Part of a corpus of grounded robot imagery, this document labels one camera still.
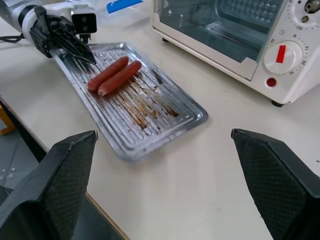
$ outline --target floor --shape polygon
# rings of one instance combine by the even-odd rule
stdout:
[[[38,161],[18,133],[0,135],[0,185],[14,189],[36,166]],[[121,240],[116,231],[85,200],[71,240]]]

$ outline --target oven knob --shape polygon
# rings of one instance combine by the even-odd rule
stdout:
[[[303,51],[298,43],[282,41],[266,51],[264,65],[274,74],[285,74],[296,68],[302,59]]]

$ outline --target hot dog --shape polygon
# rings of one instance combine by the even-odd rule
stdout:
[[[132,78],[141,68],[141,62],[134,61],[122,71],[112,76],[109,80],[105,81],[98,89],[100,96],[105,96],[112,93],[117,88],[125,84],[130,78]]]
[[[127,56],[120,57],[117,61],[108,66],[104,71],[91,79],[87,83],[87,88],[91,91],[96,92],[101,84],[124,69],[128,65],[128,62],[129,58]]]

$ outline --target oven foot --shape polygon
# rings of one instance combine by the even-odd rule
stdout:
[[[278,108],[282,108],[284,104],[281,104],[281,103],[277,103],[276,101],[273,101],[272,100],[272,104]]]

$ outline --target baking tray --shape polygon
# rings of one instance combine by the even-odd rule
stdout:
[[[96,65],[63,50],[53,57],[118,156],[132,163],[208,119],[207,112],[147,58],[124,42],[92,44]],[[121,56],[139,60],[141,70],[128,84],[101,97],[87,82]]]

